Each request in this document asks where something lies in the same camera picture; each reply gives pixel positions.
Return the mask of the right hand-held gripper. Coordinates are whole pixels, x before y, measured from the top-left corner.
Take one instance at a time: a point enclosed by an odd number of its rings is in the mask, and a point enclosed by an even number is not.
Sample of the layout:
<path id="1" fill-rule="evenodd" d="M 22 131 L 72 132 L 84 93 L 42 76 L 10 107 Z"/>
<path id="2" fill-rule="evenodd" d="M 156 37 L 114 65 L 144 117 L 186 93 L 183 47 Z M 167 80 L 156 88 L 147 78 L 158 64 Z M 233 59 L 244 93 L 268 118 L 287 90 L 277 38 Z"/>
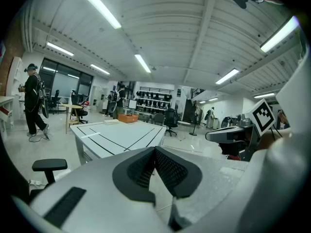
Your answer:
<path id="1" fill-rule="evenodd" d="M 239 117 L 236 126 L 207 132 L 205 138 L 207 141 L 219 143 L 223 155 L 239 155 L 241 161 L 250 161 L 261 138 L 271 129 L 276 119 L 265 99 L 261 99 L 251 110 Z M 247 146 L 236 141 L 244 141 Z"/>

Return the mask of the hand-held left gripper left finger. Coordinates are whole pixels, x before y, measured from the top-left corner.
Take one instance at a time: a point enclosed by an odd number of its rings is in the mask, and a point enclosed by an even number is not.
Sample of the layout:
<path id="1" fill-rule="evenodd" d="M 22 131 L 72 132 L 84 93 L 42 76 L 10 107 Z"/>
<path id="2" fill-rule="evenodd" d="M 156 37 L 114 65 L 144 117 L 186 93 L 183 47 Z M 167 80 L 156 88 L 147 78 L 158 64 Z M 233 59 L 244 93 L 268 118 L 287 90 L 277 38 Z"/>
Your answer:
<path id="1" fill-rule="evenodd" d="M 86 193 L 62 225 L 69 233 L 169 233 L 152 203 L 133 201 L 114 185 L 112 172 L 116 165 L 142 149 L 126 151 L 93 160 L 50 185 L 31 202 L 30 207 L 44 216 L 72 187 Z"/>

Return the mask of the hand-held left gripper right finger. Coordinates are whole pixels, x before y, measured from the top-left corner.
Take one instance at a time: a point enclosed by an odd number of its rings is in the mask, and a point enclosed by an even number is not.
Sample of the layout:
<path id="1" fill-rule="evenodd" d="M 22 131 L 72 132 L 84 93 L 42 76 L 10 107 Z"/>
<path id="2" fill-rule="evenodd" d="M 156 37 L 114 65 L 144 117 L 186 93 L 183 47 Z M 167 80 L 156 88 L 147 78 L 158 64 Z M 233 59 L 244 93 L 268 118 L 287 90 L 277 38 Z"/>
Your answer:
<path id="1" fill-rule="evenodd" d="M 165 225 L 169 224 L 173 205 L 187 224 L 196 223 L 227 197 L 248 166 L 243 161 L 216 159 L 169 147 L 163 149 L 196 164 L 202 172 L 201 183 L 195 192 L 188 198 L 175 199 L 155 171 L 155 210 Z"/>

